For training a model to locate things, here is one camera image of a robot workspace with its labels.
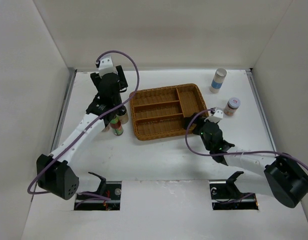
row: tabletop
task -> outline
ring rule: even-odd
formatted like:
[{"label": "tabletop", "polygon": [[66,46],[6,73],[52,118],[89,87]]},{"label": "tabletop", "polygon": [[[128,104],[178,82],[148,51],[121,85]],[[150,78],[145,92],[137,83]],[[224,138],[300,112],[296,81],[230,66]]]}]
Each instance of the tabletop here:
[{"label": "tabletop", "polygon": [[[209,86],[215,69],[140,71],[139,89],[196,84],[208,108],[225,107],[231,97],[241,100],[234,116],[219,123],[224,139],[245,150],[272,150],[247,73],[228,70],[219,93]],[[125,71],[129,87],[136,73]],[[80,122],[96,88],[90,72],[76,75],[62,129],[63,142]],[[208,180],[226,179],[239,168],[191,153],[184,136],[140,141],[132,128],[130,106],[124,133],[111,131],[95,137],[72,168],[78,176],[93,171],[107,181],[123,181],[121,210],[73,211],[74,198],[52,194],[33,199],[23,239],[308,239],[308,223],[301,204],[289,209],[274,198],[256,195],[259,210],[214,211]],[[189,144],[207,153],[198,136]],[[246,172],[245,177],[253,177]]]}]

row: blue label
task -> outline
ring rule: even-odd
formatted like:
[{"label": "blue label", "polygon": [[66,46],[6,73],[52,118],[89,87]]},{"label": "blue label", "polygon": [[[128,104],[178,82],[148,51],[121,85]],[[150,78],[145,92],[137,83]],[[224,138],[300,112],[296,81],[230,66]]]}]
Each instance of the blue label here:
[{"label": "blue label", "polygon": [[217,83],[213,80],[212,82],[212,87],[215,89],[220,89],[220,87],[222,86],[222,83]]}]

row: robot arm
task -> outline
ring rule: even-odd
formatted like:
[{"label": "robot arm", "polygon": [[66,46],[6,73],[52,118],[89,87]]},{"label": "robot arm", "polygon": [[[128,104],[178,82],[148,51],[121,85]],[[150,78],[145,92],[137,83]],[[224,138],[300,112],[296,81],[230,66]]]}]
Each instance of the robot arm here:
[{"label": "robot arm", "polygon": [[[185,119],[185,129],[195,115]],[[194,121],[196,127],[193,133],[201,137],[206,150],[217,163],[239,167],[257,176],[255,179],[247,179],[241,177],[243,171],[236,172],[230,178],[228,187],[234,192],[274,196],[283,205],[294,208],[308,193],[307,174],[296,162],[284,156],[243,154],[247,151],[223,139],[217,124],[222,116],[222,110],[216,108],[212,116],[198,117]]]},{"label": "robot arm", "polygon": [[51,161],[58,158],[39,178],[38,185],[65,200],[70,199],[76,192],[89,191],[101,195],[98,191],[101,191],[101,186],[106,184],[103,177],[90,172],[99,178],[98,187],[95,189],[95,185],[88,184],[88,179],[87,181],[79,179],[71,168],[95,136],[109,124],[121,108],[124,108],[122,106],[98,119],[99,116],[122,103],[120,93],[125,92],[128,87],[121,66],[114,67],[110,56],[102,58],[98,67],[99,73],[91,74],[98,93],[86,109],[83,119],[57,149],[49,156],[42,154],[36,162],[37,174],[39,174]]}]

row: white bottle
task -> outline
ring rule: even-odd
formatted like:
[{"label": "white bottle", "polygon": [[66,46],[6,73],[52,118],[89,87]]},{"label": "white bottle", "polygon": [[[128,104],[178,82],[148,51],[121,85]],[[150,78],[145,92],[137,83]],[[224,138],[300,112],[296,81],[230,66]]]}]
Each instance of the white bottle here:
[{"label": "white bottle", "polygon": [[212,85],[210,86],[209,90],[216,94],[219,92],[220,87],[222,86],[224,79],[227,75],[227,71],[223,68],[219,68],[216,70],[213,81],[212,81]]}]

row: brown tray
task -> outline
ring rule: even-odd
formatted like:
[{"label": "brown tray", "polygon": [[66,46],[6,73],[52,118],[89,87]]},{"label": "brown tray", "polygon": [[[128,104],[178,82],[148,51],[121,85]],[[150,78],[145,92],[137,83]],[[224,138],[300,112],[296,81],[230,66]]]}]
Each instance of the brown tray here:
[{"label": "brown tray", "polygon": [[198,86],[191,83],[140,90],[130,109],[135,136],[146,141],[185,135],[184,117],[207,108]]}]

